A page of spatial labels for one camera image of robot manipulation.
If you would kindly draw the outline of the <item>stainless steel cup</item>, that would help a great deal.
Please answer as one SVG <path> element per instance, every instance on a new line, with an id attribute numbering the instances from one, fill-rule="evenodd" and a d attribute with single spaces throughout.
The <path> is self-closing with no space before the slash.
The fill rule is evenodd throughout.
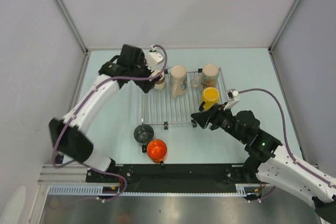
<path id="1" fill-rule="evenodd" d="M 160 70 L 154 70 L 154 72 L 152 73 L 152 76 L 156 76 L 159 72 Z M 162 72 L 160 79 L 155 83 L 154 89 L 163 90 L 165 86 L 166 86 L 165 73 Z"/>

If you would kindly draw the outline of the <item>yellow mug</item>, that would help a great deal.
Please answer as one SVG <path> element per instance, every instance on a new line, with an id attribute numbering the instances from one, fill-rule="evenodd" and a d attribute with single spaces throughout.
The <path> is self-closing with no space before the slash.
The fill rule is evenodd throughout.
<path id="1" fill-rule="evenodd" d="M 219 91 L 214 87 L 207 87 L 202 91 L 201 104 L 198 108 L 200 112 L 209 110 L 220 99 Z"/>

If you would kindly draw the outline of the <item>plain beige mug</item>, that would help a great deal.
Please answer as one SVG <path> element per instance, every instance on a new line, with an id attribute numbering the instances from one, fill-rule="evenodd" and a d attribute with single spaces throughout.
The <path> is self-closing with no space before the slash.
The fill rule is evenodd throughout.
<path id="1" fill-rule="evenodd" d="M 171 68 L 170 92 L 174 99 L 187 92 L 187 70 L 182 65 Z"/>

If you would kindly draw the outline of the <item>beige floral mug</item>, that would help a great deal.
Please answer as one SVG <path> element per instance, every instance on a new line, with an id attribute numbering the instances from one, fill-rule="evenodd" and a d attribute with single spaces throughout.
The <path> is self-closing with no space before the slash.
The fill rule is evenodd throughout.
<path id="1" fill-rule="evenodd" d="M 219 67 L 215 64 L 207 64 L 203 67 L 201 74 L 191 80 L 193 88 L 201 90 L 209 87 L 216 87 L 219 76 Z"/>

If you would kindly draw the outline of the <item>dark green mug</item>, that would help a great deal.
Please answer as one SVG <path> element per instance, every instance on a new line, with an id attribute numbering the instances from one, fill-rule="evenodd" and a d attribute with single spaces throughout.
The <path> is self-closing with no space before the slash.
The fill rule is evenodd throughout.
<path id="1" fill-rule="evenodd" d="M 154 129 L 148 124 L 141 124 L 134 129 L 133 136 L 139 144 L 147 145 L 154 139 Z"/>

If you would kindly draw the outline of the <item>orange mug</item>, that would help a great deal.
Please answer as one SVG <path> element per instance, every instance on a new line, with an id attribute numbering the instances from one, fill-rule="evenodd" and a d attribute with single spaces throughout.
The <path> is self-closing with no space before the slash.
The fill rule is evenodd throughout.
<path id="1" fill-rule="evenodd" d="M 154 139 L 147 144 L 143 144 L 142 152 L 146 153 L 152 162 L 159 164 L 160 166 L 165 165 L 164 161 L 167 155 L 167 145 L 162 140 Z"/>

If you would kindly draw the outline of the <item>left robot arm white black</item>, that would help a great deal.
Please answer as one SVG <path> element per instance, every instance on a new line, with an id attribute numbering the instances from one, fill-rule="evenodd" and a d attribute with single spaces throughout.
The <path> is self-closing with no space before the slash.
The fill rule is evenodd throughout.
<path id="1" fill-rule="evenodd" d="M 147 54 L 136 46 L 124 44 L 120 54 L 102 65 L 97 78 L 87 94 L 61 119 L 49 122 L 51 141 L 54 147 L 52 158 L 61 152 L 73 161 L 98 170 L 105 182 L 115 178 L 115 161 L 95 150 L 86 134 L 106 102 L 125 84 L 132 81 L 143 93 L 149 93 L 159 80 L 154 69 L 167 63 L 167 54 L 159 53 L 160 45 L 152 45 Z"/>

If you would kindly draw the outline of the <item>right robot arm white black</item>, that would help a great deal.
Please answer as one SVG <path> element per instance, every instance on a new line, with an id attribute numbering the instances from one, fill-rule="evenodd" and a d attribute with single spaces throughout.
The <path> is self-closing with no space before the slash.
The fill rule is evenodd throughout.
<path id="1" fill-rule="evenodd" d="M 230 109 L 215 104 L 191 117 L 201 128 L 222 129 L 244 144 L 249 154 L 242 169 L 245 181 L 259 180 L 276 186 L 313 207 L 326 222 L 335 223 L 335 178 L 291 154 L 277 138 L 260 128 L 252 111 L 233 115 Z"/>

